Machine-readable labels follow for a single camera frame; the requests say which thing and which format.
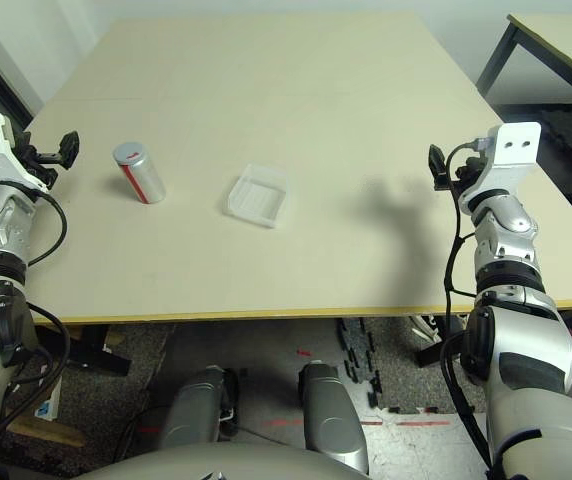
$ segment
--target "floor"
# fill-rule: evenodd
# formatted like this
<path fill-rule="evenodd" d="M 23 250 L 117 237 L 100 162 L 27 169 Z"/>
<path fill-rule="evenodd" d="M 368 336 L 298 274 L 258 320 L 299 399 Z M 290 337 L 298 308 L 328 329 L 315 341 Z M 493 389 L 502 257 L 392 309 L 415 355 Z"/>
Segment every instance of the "floor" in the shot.
<path fill-rule="evenodd" d="M 382 341 L 394 342 L 392 338 Z M 152 400 L 157 405 L 170 403 L 182 382 L 207 365 L 233 368 L 241 372 L 239 415 L 244 431 L 231 441 L 265 443 L 268 438 L 304 448 L 297 380 L 298 372 L 313 359 L 339 367 L 340 379 L 360 419 L 371 424 L 364 426 L 371 478 L 483 477 L 483 464 L 456 415 L 400 415 L 370 407 L 371 385 L 354 383 L 343 368 L 346 352 L 337 340 L 334 319 L 180 324 L 168 340 Z M 413 383 L 414 379 L 407 377 L 406 381 Z M 416 385 L 412 388 L 422 390 Z M 139 431 L 143 433 L 137 434 L 136 450 L 145 451 L 155 443 L 156 429 L 151 426 L 159 426 L 164 415 L 153 415 L 142 420 Z M 483 425 L 485 416 L 479 417 Z"/>

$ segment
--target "black cable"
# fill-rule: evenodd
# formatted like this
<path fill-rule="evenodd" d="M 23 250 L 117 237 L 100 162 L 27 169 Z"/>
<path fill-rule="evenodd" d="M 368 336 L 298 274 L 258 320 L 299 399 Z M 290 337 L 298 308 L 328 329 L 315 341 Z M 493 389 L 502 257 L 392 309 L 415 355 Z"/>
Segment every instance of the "black cable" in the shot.
<path fill-rule="evenodd" d="M 462 391 L 459 383 L 457 382 L 457 376 L 455 375 L 455 369 L 453 367 L 453 359 L 452 359 L 452 352 L 451 347 L 455 340 L 459 339 L 464 335 L 464 332 L 458 332 L 454 335 L 449 335 L 450 333 L 450 314 L 451 314 L 451 292 L 458 293 L 460 295 L 470 295 L 467 292 L 463 292 L 460 290 L 456 290 L 453 287 L 452 282 L 452 274 L 453 268 L 455 265 L 455 259 L 457 258 L 457 254 L 461 249 L 464 242 L 471 238 L 473 234 L 468 234 L 463 238 L 460 236 L 461 232 L 461 212 L 459 210 L 459 205 L 457 203 L 457 194 L 455 192 L 455 187 L 453 185 L 453 181 L 450 176 L 450 165 L 453 160 L 453 157 L 457 152 L 463 150 L 465 148 L 472 148 L 474 146 L 473 143 L 464 143 L 455 147 L 455 149 L 448 155 L 448 159 L 446 161 L 446 178 L 448 180 L 448 189 L 451 193 L 451 197 L 453 199 L 453 205 L 455 207 L 455 217 L 456 217 L 456 225 L 455 225 L 455 235 L 453 237 L 453 246 L 451 247 L 450 255 L 448 256 L 448 261 L 446 263 L 446 272 L 444 274 L 444 291 L 446 293 L 446 321 L 444 322 L 444 341 L 442 343 L 442 348 L 439 354 L 439 363 L 442 370 L 442 375 L 444 376 L 444 380 L 446 382 L 446 386 L 448 387 L 448 391 L 450 393 L 451 399 L 453 404 L 455 405 L 455 410 L 459 415 L 459 418 L 462 421 L 462 424 L 466 428 L 468 435 L 470 436 L 475 448 L 479 452 L 480 456 L 486 463 L 488 468 L 491 468 L 491 460 L 490 460 L 490 452 L 488 448 L 488 442 L 484 438 L 483 433 L 479 429 L 479 425 L 477 424 L 477 420 L 473 415 L 473 409 L 469 405 L 464 392 Z"/>
<path fill-rule="evenodd" d="M 124 441 L 124 438 L 126 438 L 126 435 L 128 434 L 128 431 L 134 426 L 135 422 L 137 420 L 139 420 L 141 418 L 142 415 L 144 415 L 145 413 L 148 413 L 152 410 L 156 410 L 158 408 L 170 408 L 170 405 L 156 405 L 154 407 L 148 407 L 145 408 L 144 410 L 142 410 L 141 412 L 139 412 L 138 414 L 136 414 L 135 416 L 133 416 L 133 418 L 131 418 L 126 425 L 124 426 L 124 428 L 122 429 L 121 433 L 119 434 L 119 437 L 117 438 L 117 445 L 115 445 L 115 451 L 113 452 L 113 461 L 112 463 L 117 463 L 118 461 L 121 461 L 124 459 L 124 455 L 126 454 L 126 450 L 124 450 L 123 452 L 121 452 L 121 455 L 119 455 L 119 450 L 120 447 L 122 446 L 122 443 Z"/>
<path fill-rule="evenodd" d="M 473 409 L 468 404 L 466 400 L 466 396 L 462 391 L 459 383 L 457 382 L 457 377 L 455 376 L 455 369 L 453 368 L 452 362 L 452 352 L 451 346 L 452 342 L 464 335 L 464 332 L 458 332 L 454 335 L 451 335 L 442 345 L 442 349 L 439 355 L 439 364 L 442 370 L 442 375 L 444 376 L 444 380 L 446 381 L 446 386 L 448 387 L 448 391 L 450 393 L 451 399 L 453 400 L 453 404 L 455 405 L 455 410 L 457 410 L 457 414 L 462 421 L 462 424 L 466 428 L 468 435 L 470 436 L 475 448 L 479 452 L 479 455 L 484 460 L 484 463 L 488 468 L 492 467 L 492 463 L 490 460 L 490 452 L 488 449 L 488 442 L 484 438 L 484 434 L 479 429 L 479 425 L 477 424 L 477 420 L 473 415 Z"/>
<path fill-rule="evenodd" d="M 455 193 L 455 186 L 453 185 L 453 180 L 450 176 L 450 164 L 455 157 L 455 154 L 460 150 L 464 150 L 466 148 L 472 148 L 474 146 L 473 143 L 462 143 L 461 145 L 457 145 L 452 152 L 448 155 L 446 159 L 446 180 L 448 183 L 448 190 L 450 191 L 451 197 L 453 199 L 453 205 L 455 206 L 455 236 L 453 237 L 453 246 L 450 250 L 450 255 L 448 256 L 448 260 L 446 261 L 446 272 L 444 273 L 444 289 L 446 290 L 446 321 L 444 322 L 444 336 L 447 337 L 450 334 L 450 309 L 451 309 L 451 299 L 449 293 L 454 290 L 453 287 L 453 268 L 455 266 L 455 258 L 457 258 L 457 253 L 459 249 L 464 244 L 464 241 L 460 237 L 461 231 L 461 212 L 459 211 L 459 205 L 457 204 L 457 195 Z"/>
<path fill-rule="evenodd" d="M 35 350 L 35 353 L 44 357 L 44 360 L 46 360 L 46 369 L 42 373 L 40 373 L 39 375 L 35 375 L 33 377 L 21 378 L 21 377 L 19 377 L 19 373 L 18 373 L 17 375 L 15 375 L 15 377 L 10 379 L 11 383 L 23 385 L 25 383 L 37 382 L 39 380 L 43 380 L 44 378 L 46 378 L 51 373 L 51 371 L 53 370 L 53 357 L 50 354 L 50 352 L 48 350 L 46 350 L 44 347 L 42 347 L 41 345 L 39 345 L 37 347 L 37 349 Z"/>
<path fill-rule="evenodd" d="M 35 265 L 36 263 L 44 260 L 51 253 L 53 253 L 55 250 L 57 250 L 59 248 L 59 246 L 64 242 L 64 238 L 66 238 L 66 233 L 68 232 L 68 221 L 66 220 L 66 214 L 64 213 L 64 210 L 62 210 L 62 207 L 59 205 L 59 203 L 57 203 L 57 200 L 55 200 L 49 194 L 42 192 L 41 190 L 38 190 L 36 188 L 29 188 L 25 185 L 22 185 L 21 183 L 11 182 L 9 180 L 2 180 L 0 182 L 0 185 L 8 185 L 9 187 L 14 187 L 17 190 L 19 190 L 20 192 L 27 195 L 29 198 L 32 196 L 37 196 L 37 197 L 43 198 L 44 200 L 46 200 L 50 204 L 51 207 L 53 207 L 55 209 L 55 211 L 59 215 L 59 218 L 62 222 L 62 229 L 61 229 L 61 232 L 59 234 L 59 238 L 57 239 L 57 241 L 55 241 L 55 243 L 53 244 L 52 247 L 50 247 L 48 250 L 46 250 L 44 253 L 42 253 L 39 257 L 34 258 L 28 262 L 29 267 L 31 265 Z"/>
<path fill-rule="evenodd" d="M 32 303 L 28 303 L 28 308 L 36 313 L 39 313 L 40 315 L 43 315 L 48 320 L 50 320 L 55 325 L 55 327 L 57 327 L 62 335 L 64 349 L 59 363 L 57 364 L 57 367 L 52 371 L 52 373 L 44 378 L 42 384 L 37 387 L 19 406 L 17 406 L 11 413 L 0 420 L 0 438 L 6 430 L 6 427 L 8 427 L 8 425 L 10 425 L 13 420 L 15 420 L 24 410 L 30 407 L 45 391 L 47 391 L 53 385 L 53 383 L 55 383 L 55 381 L 59 378 L 62 371 L 64 370 L 70 355 L 70 336 L 68 334 L 68 330 L 66 330 L 66 327 L 64 327 L 59 318 L 57 318 L 49 311 L 44 310 L 37 305 L 33 305 Z"/>
<path fill-rule="evenodd" d="M 456 288 L 453 288 L 451 291 L 452 291 L 453 293 L 458 294 L 458 295 L 463 295 L 464 297 L 471 297 L 471 298 L 477 297 L 477 295 L 475 295 L 474 293 L 463 292 L 463 291 L 461 291 L 461 290 L 457 290 Z"/>

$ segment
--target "metal table frame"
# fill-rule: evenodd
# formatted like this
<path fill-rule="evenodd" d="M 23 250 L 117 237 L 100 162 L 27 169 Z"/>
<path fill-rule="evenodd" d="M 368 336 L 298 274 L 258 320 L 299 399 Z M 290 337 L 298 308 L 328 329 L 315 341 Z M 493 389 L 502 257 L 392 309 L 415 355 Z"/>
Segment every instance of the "metal table frame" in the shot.
<path fill-rule="evenodd" d="M 572 86 L 572 67 L 511 21 L 475 84 L 482 97 L 486 97 L 517 45 L 524 47 Z M 572 194 L 566 197 L 572 203 Z"/>

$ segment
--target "black table leg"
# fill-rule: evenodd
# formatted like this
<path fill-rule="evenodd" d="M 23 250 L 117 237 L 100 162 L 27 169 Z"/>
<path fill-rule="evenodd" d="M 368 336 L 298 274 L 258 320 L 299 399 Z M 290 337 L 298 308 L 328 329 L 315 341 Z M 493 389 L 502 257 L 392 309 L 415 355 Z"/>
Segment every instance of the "black table leg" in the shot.
<path fill-rule="evenodd" d="M 460 332 L 463 329 L 462 322 L 456 315 L 451 315 L 450 322 L 446 325 L 446 317 L 435 317 L 437 329 L 442 338 L 446 338 L 449 334 Z M 452 352 L 459 353 L 461 341 L 453 342 Z M 433 363 L 439 362 L 439 355 L 442 350 L 442 342 L 426 347 L 415 353 L 415 360 L 420 368 L 427 367 Z"/>
<path fill-rule="evenodd" d="M 513 53 L 513 50 L 517 45 L 517 42 L 515 41 L 515 33 L 517 30 L 518 29 L 515 25 L 512 23 L 508 24 L 508 28 L 506 28 L 504 35 L 502 35 L 497 47 L 495 47 L 495 51 L 490 56 L 488 63 L 484 67 L 484 71 L 479 76 L 476 87 L 482 97 L 486 96 L 490 87 L 495 83 L 499 72 L 504 68 L 508 57 Z"/>
<path fill-rule="evenodd" d="M 130 369 L 130 360 L 103 350 L 108 325 L 84 326 L 82 338 L 70 339 L 69 360 L 84 367 L 103 370 L 108 373 L 126 376 Z M 58 332 L 45 327 L 37 327 L 39 343 L 49 352 L 59 355 L 62 351 L 62 339 Z"/>

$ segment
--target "red stripe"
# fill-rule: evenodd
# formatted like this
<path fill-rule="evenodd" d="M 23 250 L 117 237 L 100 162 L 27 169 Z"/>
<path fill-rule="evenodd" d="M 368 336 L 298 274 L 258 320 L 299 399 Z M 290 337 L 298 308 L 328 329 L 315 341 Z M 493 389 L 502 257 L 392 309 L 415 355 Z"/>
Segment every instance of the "red stripe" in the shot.
<path fill-rule="evenodd" d="M 267 427 L 290 427 L 293 425 L 303 425 L 304 421 L 301 418 L 294 418 L 292 420 L 286 418 L 276 418 L 274 420 L 269 420 L 264 422 Z"/>
<path fill-rule="evenodd" d="M 450 425 L 450 422 L 397 422 L 396 425 L 399 425 L 400 427 L 434 427 L 437 425 Z"/>
<path fill-rule="evenodd" d="M 147 199 L 146 199 L 146 195 L 144 195 L 144 192 L 142 192 L 141 187 L 139 186 L 139 183 L 137 183 L 137 180 L 135 180 L 135 177 L 133 177 L 132 172 L 130 171 L 130 168 L 128 167 L 128 165 L 120 165 L 121 169 L 124 171 L 124 173 L 126 174 L 126 176 L 128 177 L 128 180 L 130 180 L 130 184 L 133 186 L 133 188 L 135 189 L 135 193 L 137 193 L 137 196 L 139 197 L 139 199 L 144 202 L 144 203 L 150 203 Z"/>

